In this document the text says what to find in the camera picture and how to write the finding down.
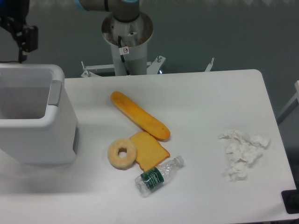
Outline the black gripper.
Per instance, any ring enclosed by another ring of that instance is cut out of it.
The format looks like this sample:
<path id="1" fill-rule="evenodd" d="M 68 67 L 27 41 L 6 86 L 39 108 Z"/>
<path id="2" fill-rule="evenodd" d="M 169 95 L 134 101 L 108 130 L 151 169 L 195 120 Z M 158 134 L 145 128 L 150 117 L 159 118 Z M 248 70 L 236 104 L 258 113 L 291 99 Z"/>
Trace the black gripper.
<path id="1" fill-rule="evenodd" d="M 27 53 L 38 49 L 38 27 L 27 26 L 28 12 L 29 0 L 0 1 L 0 26 L 16 41 L 19 63 L 27 60 Z"/>

